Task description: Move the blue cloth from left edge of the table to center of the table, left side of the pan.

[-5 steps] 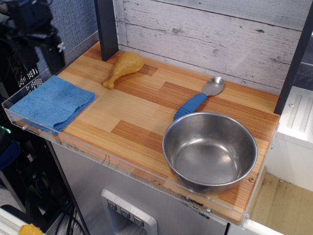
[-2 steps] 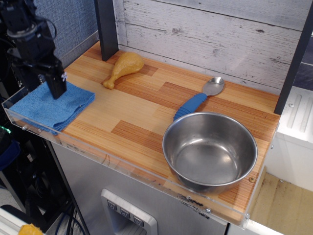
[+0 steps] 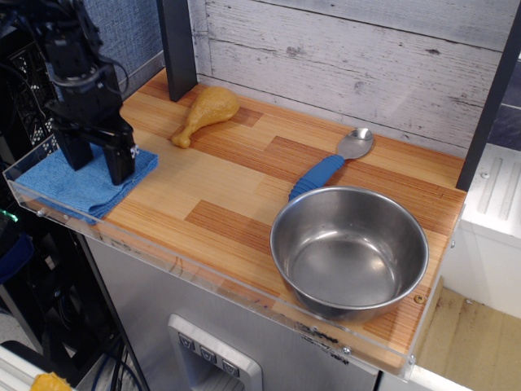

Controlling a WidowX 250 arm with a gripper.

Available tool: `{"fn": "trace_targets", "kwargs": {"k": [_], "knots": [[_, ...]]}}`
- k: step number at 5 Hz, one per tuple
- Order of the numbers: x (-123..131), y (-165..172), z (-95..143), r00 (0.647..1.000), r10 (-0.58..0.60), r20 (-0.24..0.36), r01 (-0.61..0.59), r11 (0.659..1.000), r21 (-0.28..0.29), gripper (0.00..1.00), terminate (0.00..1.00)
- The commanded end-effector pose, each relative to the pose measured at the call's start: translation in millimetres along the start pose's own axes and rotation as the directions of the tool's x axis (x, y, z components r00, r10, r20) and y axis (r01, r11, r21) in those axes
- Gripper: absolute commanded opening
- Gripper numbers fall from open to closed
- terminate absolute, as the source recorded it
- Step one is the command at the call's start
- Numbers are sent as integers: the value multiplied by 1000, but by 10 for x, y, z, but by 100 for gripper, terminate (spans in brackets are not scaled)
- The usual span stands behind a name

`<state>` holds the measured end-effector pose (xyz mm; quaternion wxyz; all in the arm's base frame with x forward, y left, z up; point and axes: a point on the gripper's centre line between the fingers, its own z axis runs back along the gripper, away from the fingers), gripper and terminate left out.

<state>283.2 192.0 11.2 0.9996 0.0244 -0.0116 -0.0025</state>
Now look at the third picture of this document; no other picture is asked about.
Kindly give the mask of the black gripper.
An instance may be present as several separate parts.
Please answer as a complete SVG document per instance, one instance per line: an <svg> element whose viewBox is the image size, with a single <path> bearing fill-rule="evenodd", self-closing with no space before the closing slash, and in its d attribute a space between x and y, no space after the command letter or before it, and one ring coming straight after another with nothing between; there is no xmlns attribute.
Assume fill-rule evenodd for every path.
<svg viewBox="0 0 521 391"><path fill-rule="evenodd" d="M72 169L89 164L92 143L103 147L114 185L122 184L135 170L137 145L133 129L120 115L121 91L113 63L92 65L79 76L53 75L60 92L49 105L55 116L55 137Z"/></svg>

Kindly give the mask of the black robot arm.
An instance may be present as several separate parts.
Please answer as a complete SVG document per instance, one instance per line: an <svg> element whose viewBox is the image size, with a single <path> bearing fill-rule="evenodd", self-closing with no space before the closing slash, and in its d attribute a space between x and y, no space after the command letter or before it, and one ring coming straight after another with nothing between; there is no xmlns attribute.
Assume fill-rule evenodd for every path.
<svg viewBox="0 0 521 391"><path fill-rule="evenodd" d="M79 170L103 149L112 183L135 170L138 148L122 118L118 63L101 55L99 29L82 1L3 1L1 25L16 25L32 36L50 69L59 97L50 102L53 130L68 164Z"/></svg>

